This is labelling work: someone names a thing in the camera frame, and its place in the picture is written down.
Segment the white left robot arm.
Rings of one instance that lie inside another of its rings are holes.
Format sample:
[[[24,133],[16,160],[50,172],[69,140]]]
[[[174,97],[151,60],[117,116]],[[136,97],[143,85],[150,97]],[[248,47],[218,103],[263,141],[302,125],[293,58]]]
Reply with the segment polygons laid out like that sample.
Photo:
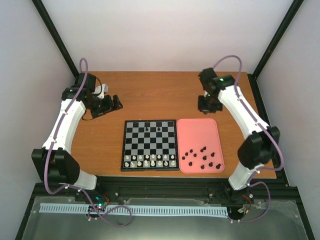
[[[46,188],[50,183],[58,183],[66,189],[74,186],[86,190],[92,201],[103,198],[104,188],[97,184],[97,176],[81,170],[71,148],[78,124],[87,111],[96,119],[123,108],[119,97],[107,92],[108,86],[90,73],[80,73],[74,85],[63,91],[59,114],[48,139],[31,154]]]

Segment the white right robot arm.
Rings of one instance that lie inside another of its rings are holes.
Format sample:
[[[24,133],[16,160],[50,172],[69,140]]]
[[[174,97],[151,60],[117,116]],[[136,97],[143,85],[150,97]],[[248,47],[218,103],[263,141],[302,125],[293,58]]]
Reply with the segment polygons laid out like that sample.
[[[237,151],[239,163],[228,178],[228,199],[246,189],[254,173],[280,154],[280,130],[266,123],[250,106],[232,75],[218,76],[213,68],[202,70],[198,78],[204,94],[198,97],[198,110],[204,114],[226,108],[238,124],[244,142]]]

